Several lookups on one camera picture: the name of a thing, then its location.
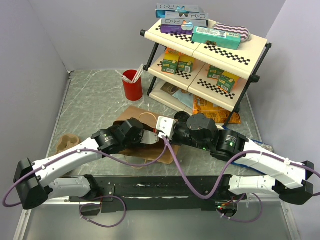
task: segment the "gray marble tabletop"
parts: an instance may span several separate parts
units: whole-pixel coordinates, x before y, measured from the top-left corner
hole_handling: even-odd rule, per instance
[[[85,140],[99,129],[110,127],[114,120],[129,106],[173,117],[176,111],[147,96],[152,77],[147,72],[143,73],[143,97],[138,101],[129,101],[125,97],[121,78],[114,70],[77,70],[72,72],[71,82],[59,116],[49,156],[55,154],[56,144],[62,135],[75,134]],[[240,117],[242,124],[229,124],[228,128],[257,140],[257,129],[246,97],[240,104]],[[124,160],[123,155],[115,156]],[[218,176],[225,165],[224,161],[212,158],[209,152],[188,146],[182,146],[177,157],[187,176]],[[144,159],[136,157],[127,157],[126,159],[128,162],[137,164],[145,162]],[[163,164],[157,162],[148,167],[137,169],[108,158],[84,164],[67,175],[78,176],[84,174],[94,176],[180,175],[174,163]],[[225,174],[259,175],[251,169],[235,165],[231,165]]]

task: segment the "gray wall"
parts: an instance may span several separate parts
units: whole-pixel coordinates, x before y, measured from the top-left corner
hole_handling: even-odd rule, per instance
[[[153,43],[140,36],[156,23],[157,3],[194,0],[29,0],[69,71],[128,69],[146,63]],[[285,0],[199,0],[210,18],[265,37]]]
[[[68,79],[27,0],[0,1],[0,196],[19,160],[45,157]],[[16,192],[9,202],[17,202]],[[1,239],[13,239],[22,208],[0,206]]]
[[[320,2],[286,1],[267,39],[273,43],[249,97],[264,142],[291,160],[320,171]],[[311,177],[315,192],[319,180]],[[320,198],[292,206],[302,239],[319,239]]]

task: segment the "shelf rack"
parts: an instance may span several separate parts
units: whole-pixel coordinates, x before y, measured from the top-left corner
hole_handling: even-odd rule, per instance
[[[209,21],[211,28],[216,22]],[[151,98],[173,108],[176,111],[185,111],[192,114],[192,110],[175,99],[170,94],[164,94],[161,90],[163,82],[154,89],[157,78],[171,83],[183,90],[195,94],[211,103],[214,103],[231,113],[224,124],[230,121],[233,113],[240,111],[239,105],[245,96],[251,83],[257,83],[260,77],[257,71],[265,59],[271,43],[267,39],[251,35],[251,41],[243,42],[237,50],[220,48],[212,44],[193,42],[191,35],[176,33],[161,33],[161,20],[148,31],[141,30],[140,35],[155,42],[147,64],[143,67],[154,77],[151,81],[147,95]],[[176,51],[192,56],[196,59],[191,73],[177,71],[169,74],[161,71],[161,63],[164,55],[161,55],[153,64],[159,45],[172,48]],[[231,93],[221,91],[217,86],[217,80],[207,78],[209,66],[213,65],[240,77],[235,89]]]

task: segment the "open cardboard box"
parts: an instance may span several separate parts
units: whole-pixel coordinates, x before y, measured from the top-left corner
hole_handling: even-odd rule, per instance
[[[146,111],[144,109],[129,106],[113,123],[113,125],[120,125],[124,121],[135,118],[138,119],[144,125],[144,129],[149,130],[150,128],[155,129],[157,125],[157,120],[160,115],[154,112]],[[153,161],[163,152],[165,148],[164,141],[160,138],[159,142],[143,147],[143,148],[135,148],[135,149],[126,149],[124,151],[119,152],[121,155],[130,156],[130,157],[138,157],[148,161]],[[173,145],[172,146],[174,153],[177,155],[180,146]],[[169,149],[167,149],[159,159],[158,162],[164,164],[171,164],[174,158],[172,157]]]

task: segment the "robotic arm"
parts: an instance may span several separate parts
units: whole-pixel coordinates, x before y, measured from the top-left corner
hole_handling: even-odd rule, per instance
[[[246,193],[279,195],[285,202],[302,205],[313,196],[313,185],[307,180],[309,171],[290,165],[291,161],[271,153],[245,136],[232,131],[218,129],[212,119],[196,114],[188,119],[176,121],[160,116],[154,129],[143,125],[135,118],[107,129],[101,129],[80,145],[55,156],[31,162],[28,158],[18,163],[14,182],[42,168],[17,185],[19,198],[24,209],[33,209],[48,199],[77,196],[87,200],[99,195],[99,185],[91,175],[75,178],[60,178],[75,168],[98,160],[101,153],[117,154],[127,148],[141,148],[154,144],[159,138],[167,138],[172,145],[187,145],[209,151],[211,156],[229,161],[243,151],[259,151],[267,155],[248,153],[235,163],[256,169],[265,176],[232,176],[228,191],[234,195]],[[314,168],[311,162],[297,163]]]

